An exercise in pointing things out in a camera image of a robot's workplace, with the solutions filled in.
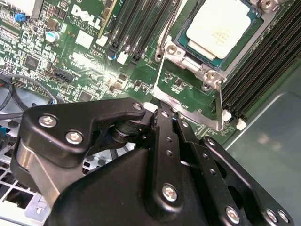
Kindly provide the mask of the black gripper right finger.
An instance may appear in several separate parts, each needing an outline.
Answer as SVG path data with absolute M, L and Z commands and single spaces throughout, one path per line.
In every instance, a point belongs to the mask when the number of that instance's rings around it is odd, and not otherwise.
M 290 214 L 216 140 L 173 121 L 202 226 L 293 226 Z

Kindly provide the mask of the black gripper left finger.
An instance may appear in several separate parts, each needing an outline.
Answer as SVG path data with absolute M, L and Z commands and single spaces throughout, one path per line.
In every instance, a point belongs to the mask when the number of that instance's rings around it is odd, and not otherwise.
M 147 211 L 181 211 L 184 189 L 173 111 L 132 98 L 36 106 L 23 113 L 12 172 L 52 209 L 61 193 L 134 149 L 148 149 Z

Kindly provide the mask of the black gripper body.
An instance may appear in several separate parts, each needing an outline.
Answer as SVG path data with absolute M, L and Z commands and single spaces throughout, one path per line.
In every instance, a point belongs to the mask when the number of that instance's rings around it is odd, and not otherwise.
M 191 168 L 180 164 L 184 206 L 172 221 L 152 217 L 144 205 L 152 151 L 134 149 L 67 187 L 48 217 L 50 226 L 207 226 Z

